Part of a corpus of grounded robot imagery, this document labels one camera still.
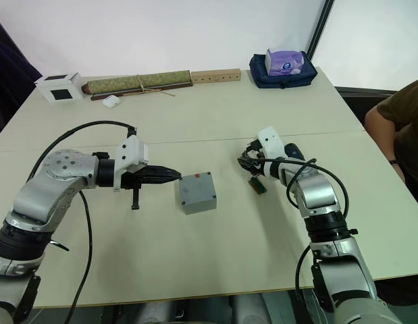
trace purple tissue box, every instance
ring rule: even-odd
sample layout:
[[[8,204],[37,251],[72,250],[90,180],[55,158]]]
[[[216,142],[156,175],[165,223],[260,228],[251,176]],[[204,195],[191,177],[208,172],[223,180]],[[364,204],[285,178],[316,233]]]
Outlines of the purple tissue box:
[[[296,51],[276,51],[269,49],[265,55],[268,76],[289,76],[299,74],[303,67],[303,55]]]

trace brown shirt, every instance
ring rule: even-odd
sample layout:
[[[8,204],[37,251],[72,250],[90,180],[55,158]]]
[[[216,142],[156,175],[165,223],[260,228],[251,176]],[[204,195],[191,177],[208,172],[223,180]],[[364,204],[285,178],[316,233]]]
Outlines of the brown shirt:
[[[418,184],[418,81],[383,100],[377,109],[402,127],[395,136],[396,159]]]

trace navy blue pouch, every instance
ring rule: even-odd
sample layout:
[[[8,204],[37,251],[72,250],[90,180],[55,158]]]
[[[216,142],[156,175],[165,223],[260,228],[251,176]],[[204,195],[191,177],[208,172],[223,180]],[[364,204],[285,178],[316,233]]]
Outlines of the navy blue pouch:
[[[295,86],[308,86],[312,79],[317,75],[317,70],[311,61],[303,54],[303,67],[299,74],[291,76],[268,76],[265,68],[265,55],[254,54],[254,57],[249,62],[251,67],[251,74],[255,84],[259,88],[293,88]]]

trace white wall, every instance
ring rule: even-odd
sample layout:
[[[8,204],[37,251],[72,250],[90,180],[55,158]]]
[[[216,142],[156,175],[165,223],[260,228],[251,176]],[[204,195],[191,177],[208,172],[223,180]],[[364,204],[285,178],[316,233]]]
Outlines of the white wall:
[[[314,54],[335,86],[399,90],[418,79],[418,0],[337,0]]]
[[[305,50],[323,0],[0,0],[0,22],[42,74],[249,68]]]

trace white box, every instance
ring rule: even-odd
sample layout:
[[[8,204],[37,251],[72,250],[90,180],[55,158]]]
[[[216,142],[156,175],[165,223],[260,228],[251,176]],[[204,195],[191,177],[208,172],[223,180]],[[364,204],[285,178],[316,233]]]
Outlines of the white box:
[[[81,90],[82,80],[78,73],[43,76],[35,84],[50,103],[84,98]]]

